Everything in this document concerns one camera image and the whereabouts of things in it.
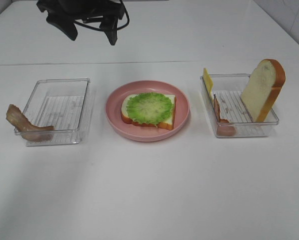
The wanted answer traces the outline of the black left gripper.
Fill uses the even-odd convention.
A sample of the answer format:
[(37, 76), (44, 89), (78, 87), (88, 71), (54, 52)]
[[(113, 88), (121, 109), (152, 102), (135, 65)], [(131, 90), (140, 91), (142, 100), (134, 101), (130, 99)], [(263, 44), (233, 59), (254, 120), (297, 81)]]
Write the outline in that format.
[(117, 42), (118, 19), (121, 20), (124, 16), (122, 3), (111, 0), (39, 0), (36, 5), (41, 12), (48, 12), (47, 23), (72, 41), (76, 40), (78, 31), (73, 22), (62, 17), (74, 20), (103, 17), (100, 29), (112, 46)]

